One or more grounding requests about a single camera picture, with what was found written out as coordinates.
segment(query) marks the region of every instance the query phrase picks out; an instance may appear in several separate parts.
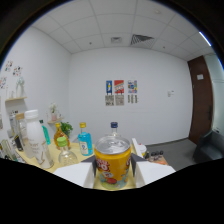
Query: ceiling light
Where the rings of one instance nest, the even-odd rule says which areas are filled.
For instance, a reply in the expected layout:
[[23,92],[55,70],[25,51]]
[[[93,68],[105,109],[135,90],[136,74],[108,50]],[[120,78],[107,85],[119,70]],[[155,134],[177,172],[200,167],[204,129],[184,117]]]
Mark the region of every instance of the ceiling light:
[[111,43],[121,43],[121,37],[111,37]]
[[211,44],[209,43],[209,41],[206,39],[206,37],[202,34],[202,32],[199,32],[201,34],[201,36],[206,40],[206,42],[208,43],[209,46],[211,46]]

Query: can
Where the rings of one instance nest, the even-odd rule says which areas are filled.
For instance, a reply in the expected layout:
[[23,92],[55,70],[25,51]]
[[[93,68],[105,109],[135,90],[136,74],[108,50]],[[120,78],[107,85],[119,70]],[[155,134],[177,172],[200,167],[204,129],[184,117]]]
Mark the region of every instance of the can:
[[94,153],[101,185],[109,190],[123,188],[128,182],[130,142],[119,136],[105,136],[96,142]]

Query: ceiling tile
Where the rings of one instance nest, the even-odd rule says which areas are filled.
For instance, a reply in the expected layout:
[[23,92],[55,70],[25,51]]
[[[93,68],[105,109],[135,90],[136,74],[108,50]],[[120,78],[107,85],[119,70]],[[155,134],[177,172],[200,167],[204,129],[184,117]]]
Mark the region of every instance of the ceiling tile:
[[175,12],[159,3],[146,0],[138,0],[136,15],[146,16],[163,23],[169,23]]
[[174,16],[174,18],[169,23],[169,26],[176,28],[188,37],[198,32],[198,30],[190,22],[188,22],[187,19],[178,14]]
[[78,39],[86,36],[99,34],[98,24],[94,17],[88,17],[69,23],[64,26],[64,29],[73,39]]
[[131,33],[133,15],[100,15],[97,20],[102,33]]
[[190,37],[200,48],[208,47],[208,43],[206,40],[201,36],[201,34],[198,32],[195,35]]
[[180,47],[184,48],[186,51],[190,53],[194,53],[195,51],[199,50],[199,46],[195,44],[195,42],[191,39],[185,40]]
[[50,14],[62,26],[93,15],[93,10],[88,0],[74,1],[72,4],[70,3]]
[[41,20],[40,23],[36,26],[36,28],[47,34],[58,29],[59,27],[60,26],[57,24],[57,22],[55,22],[52,18],[48,16],[45,19]]
[[158,40],[156,40],[155,44],[153,45],[152,50],[169,53],[175,47],[177,47],[177,46],[172,43],[158,39]]
[[162,22],[147,17],[136,16],[132,33],[149,37],[158,37],[165,27],[166,25]]
[[[106,47],[127,47],[130,46],[131,42],[131,34],[128,33],[110,33],[110,34],[102,34],[103,41]],[[121,37],[121,43],[111,43],[111,37]]]
[[84,37],[76,40],[76,43],[83,51],[104,47],[101,35]]
[[134,14],[136,0],[90,0],[96,15],[110,13]]
[[80,47],[74,41],[63,44],[62,46],[66,48],[72,54],[78,53],[81,51]]
[[169,54],[176,56],[178,58],[186,58],[188,55],[190,55],[189,52],[187,52],[186,50],[180,48],[180,47],[176,47],[173,51],[171,51]]
[[64,31],[62,28],[53,31],[49,35],[60,44],[67,43],[72,40],[72,38],[68,35],[68,33]]
[[181,33],[180,31],[174,29],[173,27],[167,26],[159,38],[167,40],[175,45],[179,45],[187,39],[187,36]]

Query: wooden door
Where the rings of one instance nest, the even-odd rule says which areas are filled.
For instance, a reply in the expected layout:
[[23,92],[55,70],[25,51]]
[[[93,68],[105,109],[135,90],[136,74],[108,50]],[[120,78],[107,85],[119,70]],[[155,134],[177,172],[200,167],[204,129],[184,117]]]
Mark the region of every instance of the wooden door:
[[211,130],[213,117],[212,83],[203,56],[189,61],[188,66],[193,89],[193,114],[189,139],[197,144],[200,135]]

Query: chair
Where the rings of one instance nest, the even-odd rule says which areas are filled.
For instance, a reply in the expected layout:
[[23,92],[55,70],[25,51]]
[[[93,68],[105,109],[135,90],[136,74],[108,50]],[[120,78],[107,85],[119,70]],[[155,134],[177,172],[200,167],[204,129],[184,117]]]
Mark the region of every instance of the chair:
[[193,154],[196,163],[224,158],[224,136],[210,130],[201,135]]

